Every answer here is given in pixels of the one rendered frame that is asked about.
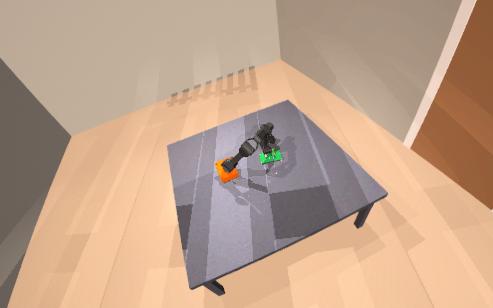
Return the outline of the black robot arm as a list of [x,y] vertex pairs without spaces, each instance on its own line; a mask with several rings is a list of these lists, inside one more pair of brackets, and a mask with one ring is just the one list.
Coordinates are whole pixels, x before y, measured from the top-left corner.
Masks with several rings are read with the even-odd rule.
[[267,124],[262,124],[260,127],[261,129],[255,134],[255,136],[246,140],[248,141],[253,139],[257,143],[256,149],[254,149],[248,142],[245,141],[239,148],[239,153],[237,155],[235,155],[234,157],[232,156],[229,159],[225,159],[222,162],[220,166],[223,168],[223,170],[228,174],[231,173],[236,168],[238,161],[241,160],[243,157],[248,157],[249,155],[251,156],[258,149],[259,143],[266,137],[268,138],[267,145],[269,145],[269,143],[274,144],[276,139],[271,134],[272,129],[274,128],[273,125],[274,124],[270,122],[268,122]]

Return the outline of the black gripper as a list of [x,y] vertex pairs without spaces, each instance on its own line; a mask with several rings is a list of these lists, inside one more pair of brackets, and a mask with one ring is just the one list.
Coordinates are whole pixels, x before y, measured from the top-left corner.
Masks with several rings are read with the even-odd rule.
[[269,154],[269,153],[272,153],[271,147],[269,147],[269,145],[267,145],[267,140],[268,140],[268,138],[266,137],[259,144],[260,147],[261,147],[261,149],[262,149],[262,151],[263,151],[263,154],[264,155]]

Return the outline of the green circuit board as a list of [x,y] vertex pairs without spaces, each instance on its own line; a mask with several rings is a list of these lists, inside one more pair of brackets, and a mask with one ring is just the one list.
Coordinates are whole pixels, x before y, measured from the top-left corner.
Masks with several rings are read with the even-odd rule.
[[276,161],[276,160],[281,160],[282,161],[282,157],[281,157],[280,151],[279,150],[274,151],[274,150],[275,149],[272,148],[272,153],[269,153],[269,154],[266,154],[266,155],[264,155],[263,153],[262,154],[259,154],[260,155],[261,164],[262,163],[266,163],[266,162]]

